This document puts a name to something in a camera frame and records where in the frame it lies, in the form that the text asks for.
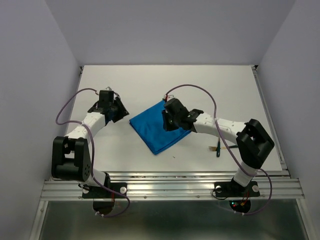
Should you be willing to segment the blue cloth napkin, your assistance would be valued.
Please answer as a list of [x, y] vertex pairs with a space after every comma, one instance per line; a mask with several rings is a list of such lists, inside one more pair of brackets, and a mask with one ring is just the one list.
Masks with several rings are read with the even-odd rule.
[[167, 150], [191, 133], [181, 127], [173, 131], [164, 130], [164, 104], [161, 100], [129, 120], [129, 124], [154, 155]]

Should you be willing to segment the gold spoon green handle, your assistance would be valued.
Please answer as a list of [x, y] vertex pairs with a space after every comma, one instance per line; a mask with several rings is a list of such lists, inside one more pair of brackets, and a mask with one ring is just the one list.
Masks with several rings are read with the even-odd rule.
[[218, 138], [217, 146], [216, 146], [216, 157], [219, 158], [221, 154], [221, 139]]

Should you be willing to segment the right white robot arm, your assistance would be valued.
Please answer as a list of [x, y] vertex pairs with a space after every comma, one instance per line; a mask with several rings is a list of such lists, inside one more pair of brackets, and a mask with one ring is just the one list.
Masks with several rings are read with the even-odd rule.
[[182, 128], [197, 134], [219, 137], [221, 141], [237, 145], [241, 163], [230, 182], [231, 192], [235, 195], [242, 195], [248, 190], [249, 183], [275, 146], [272, 138], [256, 119], [237, 122], [215, 118], [199, 109], [187, 110], [177, 98], [166, 101], [161, 113], [163, 128], [167, 132]]

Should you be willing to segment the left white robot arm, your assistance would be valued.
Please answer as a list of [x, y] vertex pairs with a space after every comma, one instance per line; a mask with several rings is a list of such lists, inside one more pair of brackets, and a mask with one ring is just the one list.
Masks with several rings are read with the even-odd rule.
[[92, 88], [79, 90], [94, 91], [98, 100], [89, 108], [82, 121], [69, 120], [66, 124], [77, 127], [65, 136], [53, 140], [51, 175], [65, 181], [77, 181], [82, 186], [94, 187], [95, 193], [106, 197], [115, 191], [111, 189], [108, 173], [94, 169], [94, 136], [107, 126], [129, 115], [118, 93], [110, 87], [97, 91]]

